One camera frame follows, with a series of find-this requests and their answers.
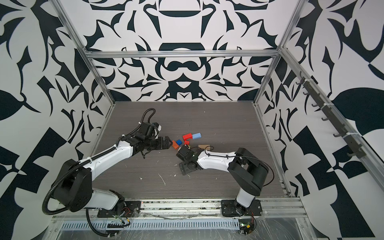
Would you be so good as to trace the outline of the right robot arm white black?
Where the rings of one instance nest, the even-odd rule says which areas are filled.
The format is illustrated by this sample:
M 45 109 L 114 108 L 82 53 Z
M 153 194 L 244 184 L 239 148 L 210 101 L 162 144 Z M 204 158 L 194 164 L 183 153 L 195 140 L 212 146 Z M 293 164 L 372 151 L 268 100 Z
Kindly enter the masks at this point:
M 205 148 L 183 146 L 176 156 L 182 160 L 179 167 L 184 176 L 197 170 L 218 170 L 229 173 L 234 178 L 240 190 L 234 202 L 229 207 L 225 206 L 232 212 L 231 217 L 245 215 L 255 198 L 260 196 L 263 187 L 270 184 L 266 183 L 268 174 L 275 175 L 267 163 L 245 148 L 238 148 L 236 152 L 219 153 L 214 152 L 214 147 L 210 145 Z

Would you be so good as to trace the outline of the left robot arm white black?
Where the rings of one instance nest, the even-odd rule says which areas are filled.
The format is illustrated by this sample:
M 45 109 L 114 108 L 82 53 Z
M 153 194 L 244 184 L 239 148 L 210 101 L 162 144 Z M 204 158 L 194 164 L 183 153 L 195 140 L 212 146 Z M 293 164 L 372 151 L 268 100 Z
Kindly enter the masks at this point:
M 46 215 L 82 209 L 104 209 L 119 213 L 124 198 L 117 192 L 98 190 L 93 181 L 114 165 L 138 153 L 144 157 L 151 151 L 169 149 L 173 142 L 160 137 L 158 123 L 141 123 L 135 131 L 122 135 L 110 148 L 80 161 L 66 161 L 51 189 L 44 198 L 42 210 Z

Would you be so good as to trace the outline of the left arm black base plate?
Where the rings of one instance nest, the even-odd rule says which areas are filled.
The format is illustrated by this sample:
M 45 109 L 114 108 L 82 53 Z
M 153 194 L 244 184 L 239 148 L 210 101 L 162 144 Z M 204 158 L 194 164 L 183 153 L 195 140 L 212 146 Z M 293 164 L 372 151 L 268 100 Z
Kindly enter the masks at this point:
M 131 218 L 140 213 L 141 201 L 125 201 L 118 203 L 112 210 L 100 209 L 98 218 L 114 218 L 120 216 L 121 218 Z

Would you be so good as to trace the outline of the natural wood block long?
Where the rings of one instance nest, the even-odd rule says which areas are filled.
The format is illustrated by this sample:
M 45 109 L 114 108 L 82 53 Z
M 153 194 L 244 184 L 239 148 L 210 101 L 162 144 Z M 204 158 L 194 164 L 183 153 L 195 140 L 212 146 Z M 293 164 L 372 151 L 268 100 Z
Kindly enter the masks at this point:
M 206 149 L 206 148 L 208 148 L 210 145 L 198 145 L 198 148 L 200 148 L 200 149 Z

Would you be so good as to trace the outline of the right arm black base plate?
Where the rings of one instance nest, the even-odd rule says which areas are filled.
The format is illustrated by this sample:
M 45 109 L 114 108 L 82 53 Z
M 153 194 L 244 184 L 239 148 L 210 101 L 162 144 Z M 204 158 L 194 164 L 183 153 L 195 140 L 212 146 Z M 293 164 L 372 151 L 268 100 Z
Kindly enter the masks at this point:
M 235 200 L 221 200 L 221 211 L 224 217 L 261 216 L 262 206 L 259 200 L 253 200 L 248 208 L 243 207 Z

